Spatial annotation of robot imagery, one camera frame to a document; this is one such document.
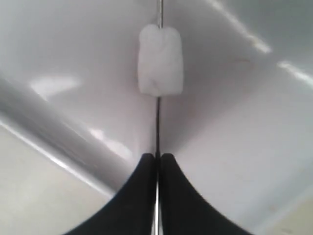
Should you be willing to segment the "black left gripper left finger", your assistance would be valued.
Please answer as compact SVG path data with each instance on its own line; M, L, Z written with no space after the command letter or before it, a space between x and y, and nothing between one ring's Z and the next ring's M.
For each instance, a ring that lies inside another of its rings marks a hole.
M156 160L152 154L145 153L117 194L100 211L67 234L150 235L156 183Z

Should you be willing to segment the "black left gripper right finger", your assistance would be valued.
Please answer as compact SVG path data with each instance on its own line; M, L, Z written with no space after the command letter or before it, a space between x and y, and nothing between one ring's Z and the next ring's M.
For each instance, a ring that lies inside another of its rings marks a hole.
M246 235L247 231L222 215L195 190L174 155L159 162L162 229L165 235Z

